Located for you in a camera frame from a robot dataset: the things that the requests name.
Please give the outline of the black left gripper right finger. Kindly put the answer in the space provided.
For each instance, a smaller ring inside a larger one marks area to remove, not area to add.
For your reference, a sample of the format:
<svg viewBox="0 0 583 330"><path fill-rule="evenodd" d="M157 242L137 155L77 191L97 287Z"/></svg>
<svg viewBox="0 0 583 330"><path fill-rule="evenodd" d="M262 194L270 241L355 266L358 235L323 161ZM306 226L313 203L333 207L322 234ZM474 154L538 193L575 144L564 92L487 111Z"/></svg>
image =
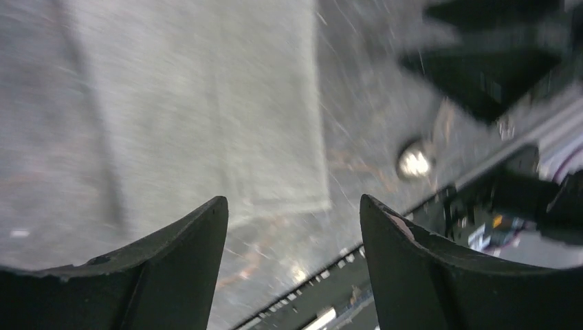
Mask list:
<svg viewBox="0 0 583 330"><path fill-rule="evenodd" d="M582 268L462 247L362 195L360 226L381 329L581 329Z"/></svg>

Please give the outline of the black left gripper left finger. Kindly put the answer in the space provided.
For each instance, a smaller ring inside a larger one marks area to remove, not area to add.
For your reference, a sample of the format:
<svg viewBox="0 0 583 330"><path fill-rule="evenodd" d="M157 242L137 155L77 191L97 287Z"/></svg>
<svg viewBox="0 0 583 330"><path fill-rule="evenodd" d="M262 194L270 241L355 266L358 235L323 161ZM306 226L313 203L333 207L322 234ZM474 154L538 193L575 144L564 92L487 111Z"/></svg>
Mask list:
<svg viewBox="0 0 583 330"><path fill-rule="evenodd" d="M227 199L214 197L84 265L2 267L1 328L205 329L227 226Z"/></svg>

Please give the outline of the grey cloth napkin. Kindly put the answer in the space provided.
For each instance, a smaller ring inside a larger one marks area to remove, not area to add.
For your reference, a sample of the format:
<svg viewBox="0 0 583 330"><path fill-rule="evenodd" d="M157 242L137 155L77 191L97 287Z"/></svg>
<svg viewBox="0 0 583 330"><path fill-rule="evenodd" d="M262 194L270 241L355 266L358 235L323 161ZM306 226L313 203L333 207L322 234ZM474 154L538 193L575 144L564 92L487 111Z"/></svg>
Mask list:
<svg viewBox="0 0 583 330"><path fill-rule="evenodd" d="M330 205L315 1L2 1L1 264Z"/></svg>

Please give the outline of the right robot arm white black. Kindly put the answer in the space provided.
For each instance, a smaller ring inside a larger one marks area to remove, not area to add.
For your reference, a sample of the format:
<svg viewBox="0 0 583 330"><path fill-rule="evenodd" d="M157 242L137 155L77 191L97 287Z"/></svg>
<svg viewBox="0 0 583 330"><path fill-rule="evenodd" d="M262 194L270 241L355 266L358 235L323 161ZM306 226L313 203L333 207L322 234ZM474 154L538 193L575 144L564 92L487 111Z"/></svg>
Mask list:
<svg viewBox="0 0 583 330"><path fill-rule="evenodd" d="M401 64L423 76L474 119L492 124L520 101L555 98L582 79L582 5L562 1L450 1L427 14L456 27L462 43L407 54ZM538 179L528 161L534 147L507 156L457 190L445 212L445 231L478 211L519 223L490 224L491 237L536 231L569 245L582 244L582 172L555 183Z"/></svg>

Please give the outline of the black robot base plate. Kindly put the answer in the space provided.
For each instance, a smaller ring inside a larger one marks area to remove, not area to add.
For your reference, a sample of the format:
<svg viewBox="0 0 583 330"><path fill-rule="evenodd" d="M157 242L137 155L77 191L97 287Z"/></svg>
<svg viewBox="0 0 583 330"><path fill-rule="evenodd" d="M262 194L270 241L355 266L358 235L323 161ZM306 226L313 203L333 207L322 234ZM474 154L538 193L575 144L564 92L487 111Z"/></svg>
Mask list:
<svg viewBox="0 0 583 330"><path fill-rule="evenodd" d="M539 178L526 145L402 216L363 195L363 244L240 329L581 329L582 267L492 254L520 233L582 244L582 171Z"/></svg>

